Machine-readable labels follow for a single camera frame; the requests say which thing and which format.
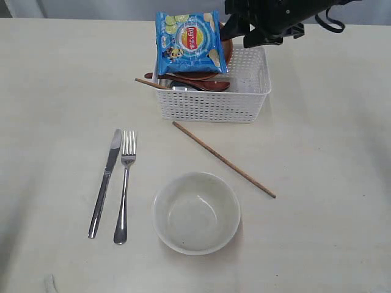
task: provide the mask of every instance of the white bowl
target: white bowl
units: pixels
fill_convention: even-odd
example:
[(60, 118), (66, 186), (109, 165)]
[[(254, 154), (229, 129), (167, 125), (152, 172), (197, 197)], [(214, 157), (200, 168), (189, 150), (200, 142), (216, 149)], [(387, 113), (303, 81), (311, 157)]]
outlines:
[(235, 235), (240, 206), (222, 179), (192, 172), (158, 192), (152, 218), (157, 235), (167, 246), (186, 255), (206, 255), (225, 246)]

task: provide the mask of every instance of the plastic basket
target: plastic basket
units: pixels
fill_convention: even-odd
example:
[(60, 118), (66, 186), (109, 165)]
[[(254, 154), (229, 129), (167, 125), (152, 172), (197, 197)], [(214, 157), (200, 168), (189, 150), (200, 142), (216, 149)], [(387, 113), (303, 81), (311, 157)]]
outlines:
[[(231, 86), (224, 92), (181, 90), (156, 90), (163, 118), (168, 120), (251, 123), (259, 114), (271, 83), (262, 47), (244, 49), (234, 46), (228, 65), (229, 74), (219, 74), (212, 80), (229, 81)], [(158, 81), (157, 68), (154, 82)]]

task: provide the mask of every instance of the fork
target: fork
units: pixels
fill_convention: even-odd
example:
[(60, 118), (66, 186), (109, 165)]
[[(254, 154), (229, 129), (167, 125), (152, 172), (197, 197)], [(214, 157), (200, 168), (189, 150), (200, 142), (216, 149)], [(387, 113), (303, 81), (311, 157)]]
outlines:
[(123, 173), (122, 198), (117, 226), (114, 232), (114, 243), (124, 244), (128, 238), (126, 223), (126, 194), (128, 191), (129, 168), (136, 161), (136, 137), (134, 131), (124, 131), (122, 140), (121, 163), (125, 167)]

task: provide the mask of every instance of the silver cutlery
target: silver cutlery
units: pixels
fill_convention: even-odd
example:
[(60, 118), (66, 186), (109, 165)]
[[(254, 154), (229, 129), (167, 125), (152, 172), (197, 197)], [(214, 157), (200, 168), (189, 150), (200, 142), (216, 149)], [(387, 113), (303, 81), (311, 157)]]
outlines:
[(106, 197), (106, 191), (108, 188), (109, 180), (111, 173), (114, 169), (115, 162), (117, 162), (117, 157), (120, 152), (121, 147), (121, 130), (116, 129), (114, 137), (112, 138), (110, 152), (106, 167), (104, 168), (102, 183), (99, 189), (97, 203), (95, 203), (95, 209), (93, 210), (93, 215), (91, 219), (90, 229), (88, 231), (88, 238), (95, 238), (98, 231), (100, 217), (102, 215), (104, 198)]
[(126, 222), (126, 194), (128, 191), (129, 168), (136, 161), (136, 136), (134, 131), (124, 131), (122, 141), (121, 163), (125, 167), (123, 174), (122, 198), (117, 226), (114, 233), (114, 242), (124, 244), (128, 238)]

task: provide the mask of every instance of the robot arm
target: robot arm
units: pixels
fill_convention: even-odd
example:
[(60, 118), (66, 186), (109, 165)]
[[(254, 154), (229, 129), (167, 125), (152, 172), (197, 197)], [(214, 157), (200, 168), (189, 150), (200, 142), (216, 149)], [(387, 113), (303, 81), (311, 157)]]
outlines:
[[(323, 27), (342, 32), (345, 26), (329, 18), (328, 11), (333, 5), (352, 1), (360, 0), (225, 0), (225, 14), (231, 14), (231, 17), (220, 31), (221, 40), (244, 35), (245, 48), (280, 45), (284, 37), (302, 37), (304, 25), (301, 21), (314, 15)], [(323, 10), (327, 11), (328, 20), (341, 29), (328, 26), (317, 16)]]

